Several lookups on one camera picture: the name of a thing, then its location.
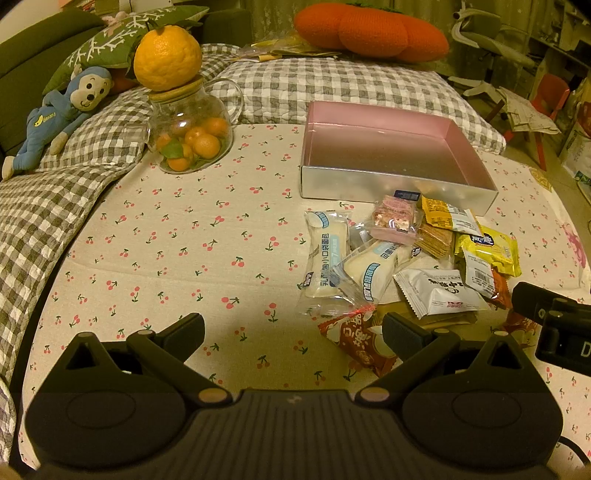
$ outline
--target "blue monkey plush toy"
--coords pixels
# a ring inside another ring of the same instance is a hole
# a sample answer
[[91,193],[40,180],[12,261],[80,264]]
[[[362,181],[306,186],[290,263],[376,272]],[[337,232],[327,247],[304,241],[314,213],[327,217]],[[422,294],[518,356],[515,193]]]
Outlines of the blue monkey plush toy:
[[107,96],[113,82],[103,67],[84,71],[76,66],[65,94],[52,90],[27,117],[27,139],[16,157],[6,157],[2,165],[2,179],[37,168],[48,143],[50,155],[61,152],[74,130],[90,118],[99,102]]

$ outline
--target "black mechanical device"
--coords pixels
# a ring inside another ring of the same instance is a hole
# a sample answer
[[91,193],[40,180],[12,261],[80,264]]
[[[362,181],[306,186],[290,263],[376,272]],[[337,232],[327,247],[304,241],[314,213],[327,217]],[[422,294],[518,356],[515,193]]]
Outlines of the black mechanical device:
[[[589,374],[591,307],[521,283],[515,310],[542,324],[537,355]],[[403,360],[360,390],[245,390],[234,401],[184,365],[201,315],[124,342],[76,335],[33,399],[35,480],[555,479],[561,411],[506,332],[467,342],[396,314]]]

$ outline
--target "pink box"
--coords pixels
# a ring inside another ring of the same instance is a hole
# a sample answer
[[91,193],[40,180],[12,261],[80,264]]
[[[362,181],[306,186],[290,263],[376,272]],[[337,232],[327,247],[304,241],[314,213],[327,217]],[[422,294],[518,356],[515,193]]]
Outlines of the pink box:
[[304,133],[304,198],[377,202],[420,192],[483,216],[498,191],[450,119],[346,102],[312,102]]

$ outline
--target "green sofa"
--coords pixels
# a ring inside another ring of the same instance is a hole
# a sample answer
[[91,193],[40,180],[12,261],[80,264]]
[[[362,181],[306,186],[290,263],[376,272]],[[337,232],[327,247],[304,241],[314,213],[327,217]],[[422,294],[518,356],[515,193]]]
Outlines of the green sofa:
[[[252,42],[247,10],[212,12],[202,23],[193,31],[200,43],[242,47]],[[0,44],[0,167],[5,156],[16,155],[25,141],[27,115],[41,105],[42,91],[53,73],[70,53],[103,28],[96,15],[67,9]]]

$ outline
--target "knitted persimmon pillow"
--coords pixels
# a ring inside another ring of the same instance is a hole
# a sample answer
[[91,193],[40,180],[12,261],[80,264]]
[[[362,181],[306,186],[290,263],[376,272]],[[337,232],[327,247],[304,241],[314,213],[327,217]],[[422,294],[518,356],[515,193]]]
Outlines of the knitted persimmon pillow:
[[418,63],[449,51],[445,35],[430,23],[377,8],[315,4],[300,11],[294,25],[312,45],[366,57]]

